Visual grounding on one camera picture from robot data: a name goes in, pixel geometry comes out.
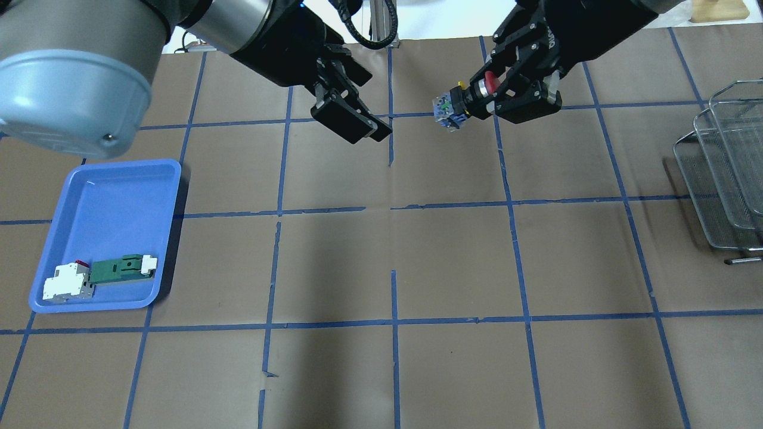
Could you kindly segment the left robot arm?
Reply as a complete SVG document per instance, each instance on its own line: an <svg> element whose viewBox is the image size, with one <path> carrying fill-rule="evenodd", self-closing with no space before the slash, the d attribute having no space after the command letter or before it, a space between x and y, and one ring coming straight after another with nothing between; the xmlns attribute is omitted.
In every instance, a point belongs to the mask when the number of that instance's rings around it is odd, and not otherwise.
<svg viewBox="0 0 763 429"><path fill-rule="evenodd" d="M349 143L392 133L360 99L370 71L302 1L3 1L2 133L81 158L125 154L176 27L305 87L314 120Z"/></svg>

